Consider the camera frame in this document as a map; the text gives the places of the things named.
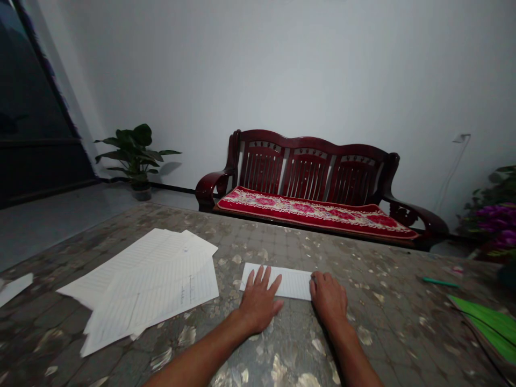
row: stack of papers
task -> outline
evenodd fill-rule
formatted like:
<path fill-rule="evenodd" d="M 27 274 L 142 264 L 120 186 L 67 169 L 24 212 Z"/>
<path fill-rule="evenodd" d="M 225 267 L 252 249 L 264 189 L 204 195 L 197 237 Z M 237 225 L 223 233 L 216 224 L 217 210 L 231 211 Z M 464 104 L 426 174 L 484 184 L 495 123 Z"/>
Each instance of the stack of papers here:
<path fill-rule="evenodd" d="M 34 276 L 32 273 L 27 274 L 15 281 L 12 281 L 5 285 L 5 281 L 0 279 L 2 290 L 0 291 L 0 307 L 7 304 L 10 300 L 20 294 L 25 288 L 32 284 Z"/>
<path fill-rule="evenodd" d="M 93 310 L 82 356 L 219 296 L 217 247 L 189 231 L 153 229 L 95 270 L 60 288 Z"/>

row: electrical cord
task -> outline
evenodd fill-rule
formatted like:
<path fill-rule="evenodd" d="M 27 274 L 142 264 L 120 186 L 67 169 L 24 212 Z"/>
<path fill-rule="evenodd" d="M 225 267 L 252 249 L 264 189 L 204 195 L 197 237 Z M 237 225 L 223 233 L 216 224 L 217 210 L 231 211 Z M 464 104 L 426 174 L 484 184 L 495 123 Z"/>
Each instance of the electrical cord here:
<path fill-rule="evenodd" d="M 494 332 L 496 332 L 500 337 L 502 337 L 504 340 L 506 340 L 510 345 L 512 345 L 513 347 L 516 347 L 516 344 L 509 340 L 506 336 L 504 336 L 503 334 L 501 334 L 498 330 L 496 330 L 495 328 L 493 328 L 491 325 L 489 325 L 488 323 L 486 323 L 484 320 L 476 317 L 474 314 L 471 314 L 469 312 L 465 312 L 457 307 L 454 307 L 454 306 L 451 306 L 450 309 L 452 310 L 455 310 L 457 312 L 460 312 L 460 313 L 463 313 L 463 314 L 467 314 L 468 316 L 471 316 L 475 319 L 477 319 L 478 321 L 480 321 L 482 324 L 486 325 L 488 328 L 492 329 Z M 484 345 L 481 343 L 480 339 L 478 338 L 475 330 L 465 321 L 465 320 L 462 320 L 461 321 L 461 325 L 467 327 L 471 333 L 473 334 L 473 336 L 475 337 L 475 340 L 477 341 L 477 344 L 478 346 L 482 349 L 482 352 L 484 353 L 485 357 L 488 358 L 489 362 L 491 363 L 491 365 L 493 366 L 493 368 L 495 369 L 495 371 L 497 372 L 497 374 L 502 378 L 502 380 L 504 381 L 504 383 L 508 386 L 508 387 L 514 387 L 514 384 L 509 381 L 509 379 L 507 379 L 507 377 L 503 374 L 503 372 L 498 368 L 498 366 L 496 365 L 496 363 L 494 362 L 494 360 L 491 358 L 491 356 L 489 355 L 488 351 L 485 349 Z"/>
<path fill-rule="evenodd" d="M 471 134 L 464 134 L 464 145 L 462 146 L 461 152 L 459 153 L 458 157 L 455 158 L 455 161 L 451 167 L 450 172 L 448 173 L 448 176 L 446 176 L 446 180 L 444 184 L 442 185 L 441 189 L 439 190 L 439 199 L 437 203 L 435 203 L 434 211 L 439 213 L 442 209 L 442 205 L 445 202 L 446 194 L 448 193 L 448 187 L 450 185 L 450 182 L 452 181 L 452 177 L 455 174 L 455 171 L 457 171 L 458 165 L 461 162 L 462 156 L 464 155 L 464 152 L 469 144 L 469 140 L 471 139 Z"/>
<path fill-rule="evenodd" d="M 478 339 L 478 336 L 477 334 L 475 333 L 475 330 L 473 328 L 471 328 L 467 322 L 465 322 L 464 320 L 461 321 L 461 324 L 468 327 L 469 330 L 471 331 L 471 333 L 473 334 L 473 336 L 475 337 L 475 340 L 477 341 L 477 344 L 480 346 L 480 348 L 482 349 L 482 351 L 484 352 L 484 355 L 485 357 L 488 358 L 489 362 L 491 363 L 491 365 L 493 366 L 493 368 L 496 370 L 496 372 L 498 373 L 498 375 L 500 375 L 500 377 L 503 379 L 504 383 L 508 386 L 508 387 L 513 387 L 514 384 L 512 384 L 509 379 L 507 379 L 505 377 L 505 375 L 503 374 L 502 371 L 500 371 L 500 369 L 498 368 L 498 366 L 495 364 L 495 362 L 493 361 L 493 359 L 491 358 L 491 356 L 489 356 L 488 354 L 488 351 L 484 348 L 484 346 L 482 345 L 482 343 L 480 342 L 480 340 Z"/>

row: dark red wooden sofa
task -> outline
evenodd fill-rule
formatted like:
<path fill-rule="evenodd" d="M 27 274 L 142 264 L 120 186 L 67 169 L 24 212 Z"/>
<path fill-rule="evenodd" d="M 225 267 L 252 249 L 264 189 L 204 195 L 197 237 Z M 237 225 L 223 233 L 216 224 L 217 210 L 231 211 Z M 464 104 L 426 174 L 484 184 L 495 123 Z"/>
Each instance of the dark red wooden sofa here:
<path fill-rule="evenodd" d="M 398 163 L 397 153 L 369 145 L 238 130 L 230 136 L 226 167 L 204 176 L 195 195 L 204 212 L 429 250 L 448 227 L 430 211 L 394 198 Z M 217 204 L 215 187 L 223 196 Z M 382 200 L 390 203 L 389 215 L 378 207 Z M 418 218 L 425 225 L 420 233 L 409 228 Z"/>

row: gray floor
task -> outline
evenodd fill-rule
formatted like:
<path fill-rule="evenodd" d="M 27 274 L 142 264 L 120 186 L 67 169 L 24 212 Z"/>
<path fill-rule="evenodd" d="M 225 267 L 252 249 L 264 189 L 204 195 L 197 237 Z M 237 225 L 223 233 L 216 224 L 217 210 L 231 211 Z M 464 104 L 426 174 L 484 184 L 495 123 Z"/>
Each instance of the gray floor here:
<path fill-rule="evenodd" d="M 195 196 L 153 190 L 152 203 L 197 210 Z M 138 205 L 125 183 L 91 187 L 0 211 L 0 271 Z M 432 253 L 464 257 L 460 247 L 443 242 Z"/>

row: sofa backrest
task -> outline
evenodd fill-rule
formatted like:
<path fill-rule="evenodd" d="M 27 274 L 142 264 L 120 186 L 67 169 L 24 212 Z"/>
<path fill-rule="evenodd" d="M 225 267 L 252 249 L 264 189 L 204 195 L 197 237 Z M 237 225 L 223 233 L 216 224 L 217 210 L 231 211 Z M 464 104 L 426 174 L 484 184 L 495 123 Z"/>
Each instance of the sofa backrest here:
<path fill-rule="evenodd" d="M 390 184 L 399 160 L 397 154 L 369 145 L 338 146 L 316 137 L 290 139 L 267 130 L 236 131 L 232 141 L 235 167 L 243 145 L 239 185 L 348 205 L 377 204 L 375 193 L 384 182 Z"/>

